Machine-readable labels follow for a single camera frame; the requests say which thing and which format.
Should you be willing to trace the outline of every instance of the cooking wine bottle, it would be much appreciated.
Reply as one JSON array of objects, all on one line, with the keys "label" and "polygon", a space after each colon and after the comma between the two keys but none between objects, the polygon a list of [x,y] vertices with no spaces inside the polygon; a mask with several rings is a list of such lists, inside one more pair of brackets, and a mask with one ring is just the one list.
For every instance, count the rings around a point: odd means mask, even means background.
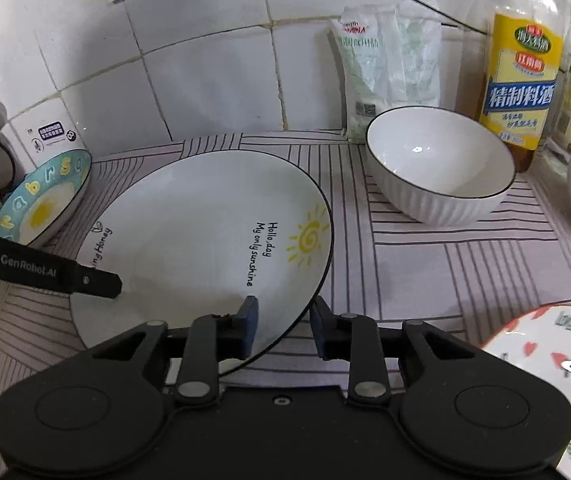
[{"label": "cooking wine bottle", "polygon": [[494,0],[479,122],[503,140],[526,171],[548,115],[561,54],[556,0]]}]

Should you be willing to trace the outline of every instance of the metal screw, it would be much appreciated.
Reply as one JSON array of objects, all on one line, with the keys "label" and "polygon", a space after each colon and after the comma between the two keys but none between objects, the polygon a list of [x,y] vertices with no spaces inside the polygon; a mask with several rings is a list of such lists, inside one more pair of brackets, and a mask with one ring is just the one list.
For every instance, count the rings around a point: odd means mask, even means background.
[{"label": "metal screw", "polygon": [[210,393],[210,386],[201,381],[187,381],[179,386],[178,392],[184,397],[198,399]]},{"label": "metal screw", "polygon": [[274,398],[274,403],[277,406],[287,406],[290,402],[292,402],[292,399],[290,397],[286,397],[284,395],[279,395],[279,396]]},{"label": "metal screw", "polygon": [[376,381],[363,381],[355,386],[355,394],[367,399],[376,399],[385,393],[385,386]]}]

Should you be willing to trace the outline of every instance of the plastic bag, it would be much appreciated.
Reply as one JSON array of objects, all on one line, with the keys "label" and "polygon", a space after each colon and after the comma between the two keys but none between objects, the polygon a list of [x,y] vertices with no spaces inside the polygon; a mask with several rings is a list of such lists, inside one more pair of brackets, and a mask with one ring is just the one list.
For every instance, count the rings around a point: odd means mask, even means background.
[{"label": "plastic bag", "polygon": [[433,16],[412,3],[346,7],[341,19],[331,20],[345,73],[350,142],[364,143],[372,119],[391,108],[438,107],[441,23]]}]

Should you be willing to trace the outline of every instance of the qr code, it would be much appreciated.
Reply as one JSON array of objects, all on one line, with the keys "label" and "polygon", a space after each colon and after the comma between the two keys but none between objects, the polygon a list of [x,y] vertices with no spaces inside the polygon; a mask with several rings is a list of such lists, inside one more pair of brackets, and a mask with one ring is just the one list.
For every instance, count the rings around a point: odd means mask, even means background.
[{"label": "qr code", "polygon": [[376,105],[371,103],[360,103],[357,101],[357,115],[364,117],[376,117]]},{"label": "qr code", "polygon": [[571,119],[571,117],[569,116],[569,114],[566,112],[563,112],[559,116],[559,120],[557,121],[557,130],[565,133],[568,130],[570,119]]},{"label": "qr code", "polygon": [[53,139],[54,137],[58,137],[60,135],[63,135],[64,133],[65,130],[63,129],[63,126],[62,124],[59,123],[59,121],[52,124],[48,124],[43,128],[39,128],[39,135],[43,140]]}]

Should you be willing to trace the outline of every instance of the blue-rimmed plate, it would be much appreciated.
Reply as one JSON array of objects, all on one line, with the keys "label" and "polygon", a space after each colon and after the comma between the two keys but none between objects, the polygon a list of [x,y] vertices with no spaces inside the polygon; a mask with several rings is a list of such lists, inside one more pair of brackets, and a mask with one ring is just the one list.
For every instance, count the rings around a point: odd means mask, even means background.
[{"label": "blue-rimmed plate", "polygon": [[0,210],[0,237],[23,245],[43,245],[78,206],[91,163],[86,150],[71,150],[26,176]]}]

